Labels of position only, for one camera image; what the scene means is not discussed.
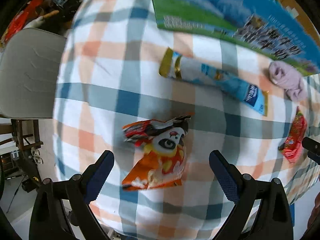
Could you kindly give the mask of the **red plastic bag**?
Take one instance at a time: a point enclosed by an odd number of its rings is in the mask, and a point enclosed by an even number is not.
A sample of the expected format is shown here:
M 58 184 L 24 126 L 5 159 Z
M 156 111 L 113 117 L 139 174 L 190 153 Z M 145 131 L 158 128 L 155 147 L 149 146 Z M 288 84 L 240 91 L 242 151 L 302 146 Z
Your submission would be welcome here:
M 1 49 L 3 49 L 12 36 L 22 30 L 28 22 L 40 16 L 43 2 L 44 0 L 29 1 L 27 6 L 12 19 L 4 34 L 1 36 Z

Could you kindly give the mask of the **grey chair left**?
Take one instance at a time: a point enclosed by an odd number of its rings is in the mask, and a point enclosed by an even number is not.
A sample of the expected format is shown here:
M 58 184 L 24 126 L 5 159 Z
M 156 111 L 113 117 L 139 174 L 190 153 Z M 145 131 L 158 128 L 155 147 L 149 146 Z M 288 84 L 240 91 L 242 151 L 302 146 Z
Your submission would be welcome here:
M 66 38 L 27 28 L 16 33 L 1 57 L 1 115 L 50 119 Z

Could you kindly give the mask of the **white goose plush toy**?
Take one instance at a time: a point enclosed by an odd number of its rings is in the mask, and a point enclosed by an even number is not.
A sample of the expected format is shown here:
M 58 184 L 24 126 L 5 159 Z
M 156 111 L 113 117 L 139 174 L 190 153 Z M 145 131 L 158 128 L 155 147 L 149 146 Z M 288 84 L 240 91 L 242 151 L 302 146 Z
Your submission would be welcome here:
M 24 26 L 24 29 L 27 28 L 39 28 L 41 25 L 43 25 L 47 19 L 57 15 L 59 13 L 58 10 L 53 10 L 52 12 L 45 14 L 43 16 L 39 16 L 38 18 L 30 21 L 28 24 Z

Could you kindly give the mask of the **red floral snack bag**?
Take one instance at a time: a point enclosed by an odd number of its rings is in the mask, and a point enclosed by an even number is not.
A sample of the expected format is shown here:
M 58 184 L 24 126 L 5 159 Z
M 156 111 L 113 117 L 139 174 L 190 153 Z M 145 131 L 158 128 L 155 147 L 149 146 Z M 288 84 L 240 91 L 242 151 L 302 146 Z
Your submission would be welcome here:
M 302 140 L 307 129 L 307 120 L 299 107 L 296 109 L 296 115 L 289 130 L 289 134 L 282 145 L 279 146 L 279 152 L 294 164 L 301 156 Z

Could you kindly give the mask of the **lilac cloth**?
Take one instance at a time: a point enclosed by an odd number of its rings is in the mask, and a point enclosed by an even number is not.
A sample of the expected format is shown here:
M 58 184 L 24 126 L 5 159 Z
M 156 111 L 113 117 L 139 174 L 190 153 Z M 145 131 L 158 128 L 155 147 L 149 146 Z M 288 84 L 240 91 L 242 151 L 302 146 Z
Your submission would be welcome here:
M 268 72 L 272 83 L 282 88 L 290 100 L 300 102 L 306 99 L 303 76 L 296 68 L 283 61 L 273 61 Z

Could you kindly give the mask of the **orange panda snack bag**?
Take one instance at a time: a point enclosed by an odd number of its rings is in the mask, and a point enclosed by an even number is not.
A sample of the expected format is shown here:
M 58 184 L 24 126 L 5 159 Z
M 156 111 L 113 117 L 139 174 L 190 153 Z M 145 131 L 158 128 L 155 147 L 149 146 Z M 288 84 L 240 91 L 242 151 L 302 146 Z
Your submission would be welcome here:
M 122 181 L 126 191 L 150 190 L 182 185 L 187 163 L 184 138 L 190 115 L 168 121 L 155 119 L 123 126 L 125 141 L 141 147 L 144 155 Z

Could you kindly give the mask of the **cardboard box with blue print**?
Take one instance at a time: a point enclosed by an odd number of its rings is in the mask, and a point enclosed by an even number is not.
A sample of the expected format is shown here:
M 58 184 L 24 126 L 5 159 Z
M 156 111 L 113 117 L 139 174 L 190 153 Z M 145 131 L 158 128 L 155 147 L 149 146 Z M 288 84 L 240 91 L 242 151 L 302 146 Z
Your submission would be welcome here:
M 218 38 L 319 73 L 319 46 L 277 0 L 152 0 L 157 26 Z

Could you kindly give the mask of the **blue gold snack tube pack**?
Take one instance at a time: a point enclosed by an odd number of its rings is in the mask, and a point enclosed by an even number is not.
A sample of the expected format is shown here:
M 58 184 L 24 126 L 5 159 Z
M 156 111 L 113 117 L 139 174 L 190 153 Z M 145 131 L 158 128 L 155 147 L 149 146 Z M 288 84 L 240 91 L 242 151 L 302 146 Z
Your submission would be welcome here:
M 162 77 L 196 85 L 214 86 L 245 103 L 251 109 L 267 115 L 268 92 L 234 74 L 217 69 L 167 48 L 159 67 Z

